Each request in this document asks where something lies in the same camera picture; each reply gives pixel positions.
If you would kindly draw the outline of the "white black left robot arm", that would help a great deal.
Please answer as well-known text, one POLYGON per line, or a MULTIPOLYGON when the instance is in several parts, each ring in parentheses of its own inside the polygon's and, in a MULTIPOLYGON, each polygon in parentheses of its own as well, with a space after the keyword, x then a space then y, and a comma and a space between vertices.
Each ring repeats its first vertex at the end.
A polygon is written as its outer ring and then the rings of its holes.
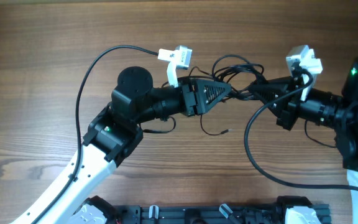
POLYGON ((111 102, 89 124, 80 152, 15 223, 67 223, 93 189, 141 142, 141 123, 166 120, 177 113, 205 114, 230 91, 230 84, 210 77, 185 77, 178 87, 155 88, 148 70, 124 69, 111 102))

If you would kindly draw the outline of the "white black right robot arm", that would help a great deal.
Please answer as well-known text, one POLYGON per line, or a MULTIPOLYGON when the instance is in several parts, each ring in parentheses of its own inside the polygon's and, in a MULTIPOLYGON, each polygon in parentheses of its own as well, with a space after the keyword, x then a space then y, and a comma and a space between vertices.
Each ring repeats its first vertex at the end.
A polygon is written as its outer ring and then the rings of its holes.
POLYGON ((300 62, 293 63, 290 69, 294 76, 306 75, 308 79, 303 86, 293 87, 285 95, 265 102, 251 117, 244 133, 247 157, 262 175, 287 187, 351 190, 353 222, 358 223, 358 57, 352 64, 340 96, 312 88, 314 78, 300 62), (298 118, 302 118, 307 122, 311 121, 335 130, 336 148, 342 155, 343 167, 347 169, 347 185, 311 185, 286 182, 268 174, 258 166, 247 142, 250 128, 258 115, 275 103, 281 107, 277 123, 285 129, 291 129, 293 123, 298 118))

